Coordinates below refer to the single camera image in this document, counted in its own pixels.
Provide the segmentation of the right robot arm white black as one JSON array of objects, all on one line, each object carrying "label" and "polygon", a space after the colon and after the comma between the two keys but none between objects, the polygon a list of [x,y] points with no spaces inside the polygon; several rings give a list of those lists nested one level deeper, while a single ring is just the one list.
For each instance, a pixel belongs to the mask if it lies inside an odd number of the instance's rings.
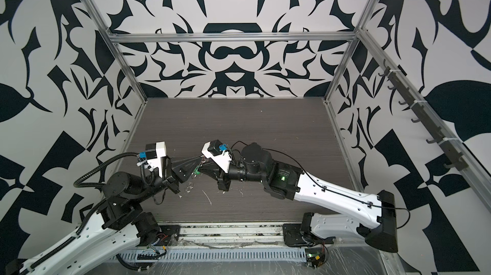
[{"label": "right robot arm white black", "polygon": [[204,144],[205,160],[198,171],[216,179],[221,191],[228,191],[233,180],[259,182],[274,198],[310,203],[340,214],[339,219],[329,220],[323,214],[305,213],[299,234],[307,244],[345,235],[363,239],[384,252],[398,252],[399,208],[394,194],[386,190],[369,194],[337,186],[308,173],[298,162],[290,165],[275,160],[272,153],[270,148],[251,143],[235,159],[231,147],[214,140]]}]

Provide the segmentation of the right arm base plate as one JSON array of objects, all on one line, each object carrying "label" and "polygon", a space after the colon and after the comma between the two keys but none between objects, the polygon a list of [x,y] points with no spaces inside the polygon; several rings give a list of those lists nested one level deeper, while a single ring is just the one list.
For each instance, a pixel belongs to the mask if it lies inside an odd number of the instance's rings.
[{"label": "right arm base plate", "polygon": [[335,237],[321,239],[311,233],[302,232],[301,224],[283,224],[283,242],[286,246],[292,248],[313,247],[317,245],[334,244]]}]

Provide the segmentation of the large wire keyring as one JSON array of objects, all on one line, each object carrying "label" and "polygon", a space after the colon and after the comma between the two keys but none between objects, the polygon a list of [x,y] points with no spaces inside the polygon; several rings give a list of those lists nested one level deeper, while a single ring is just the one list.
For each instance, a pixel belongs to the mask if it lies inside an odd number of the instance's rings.
[{"label": "large wire keyring", "polygon": [[194,169],[194,171],[192,172],[191,176],[190,176],[190,179],[188,180],[187,184],[186,184],[186,187],[185,187],[185,193],[186,194],[189,194],[195,187],[195,180],[201,176],[200,175],[195,175],[195,171],[198,167],[196,167]]}]

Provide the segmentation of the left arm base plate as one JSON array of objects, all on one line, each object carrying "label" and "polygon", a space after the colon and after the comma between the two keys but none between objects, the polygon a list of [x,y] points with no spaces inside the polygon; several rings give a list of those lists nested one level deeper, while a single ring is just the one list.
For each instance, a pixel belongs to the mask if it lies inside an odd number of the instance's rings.
[{"label": "left arm base plate", "polygon": [[160,231],[157,233],[156,240],[152,243],[153,246],[173,246],[180,240],[180,225],[160,225]]}]

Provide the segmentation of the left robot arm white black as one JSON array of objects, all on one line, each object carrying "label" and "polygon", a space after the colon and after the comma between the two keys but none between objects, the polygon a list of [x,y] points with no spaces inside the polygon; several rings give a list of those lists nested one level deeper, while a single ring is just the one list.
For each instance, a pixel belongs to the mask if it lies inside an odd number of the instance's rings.
[{"label": "left robot arm white black", "polygon": [[[88,178],[123,157],[136,157],[139,175],[122,171],[106,183],[88,182]],[[161,229],[141,203],[161,191],[179,192],[201,164],[202,157],[172,163],[168,156],[155,152],[119,154],[75,181],[77,188],[98,188],[104,197],[69,235],[42,253],[27,260],[15,259],[6,274],[86,274],[106,260],[137,246],[149,246]]]}]

